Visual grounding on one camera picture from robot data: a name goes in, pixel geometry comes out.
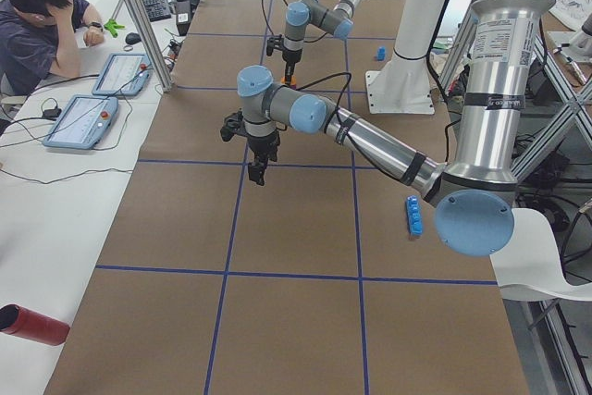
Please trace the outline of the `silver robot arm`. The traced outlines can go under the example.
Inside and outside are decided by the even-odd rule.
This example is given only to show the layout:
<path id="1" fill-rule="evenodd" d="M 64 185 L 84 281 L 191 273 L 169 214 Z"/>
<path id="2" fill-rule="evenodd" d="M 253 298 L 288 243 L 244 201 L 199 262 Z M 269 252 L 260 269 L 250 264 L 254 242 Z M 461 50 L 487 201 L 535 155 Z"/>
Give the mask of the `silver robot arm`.
<path id="1" fill-rule="evenodd" d="M 502 250 L 517 233 L 512 151 L 534 45 L 556 0 L 470 1 L 467 20 L 475 37 L 463 43 L 470 60 L 457 134 L 446 123 L 446 106 L 430 92 L 431 46 L 449 0 L 405 1 L 386 65 L 364 75 L 368 103 L 362 115 L 309 86 L 290 87 L 306 31 L 315 27 L 346 41 L 365 1 L 290 3 L 284 31 L 265 46 L 285 56 L 283 79 L 260 65 L 243 68 L 237 76 L 240 108 L 224 119 L 221 138 L 246 139 L 253 153 L 248 177 L 263 184 L 283 130 L 324 134 L 416 190 L 435 208 L 438 236 L 453 251 L 486 256 Z"/>
<path id="2" fill-rule="evenodd" d="M 291 86 L 296 64 L 301 61 L 305 33 L 313 25 L 333 37 L 345 41 L 352 28 L 352 17 L 362 0 L 339 0 L 335 6 L 324 6 L 320 0 L 298 0 L 288 4 L 285 14 L 284 34 L 275 43 L 267 45 L 267 52 L 275 48 L 282 53 L 285 62 L 282 83 Z"/>

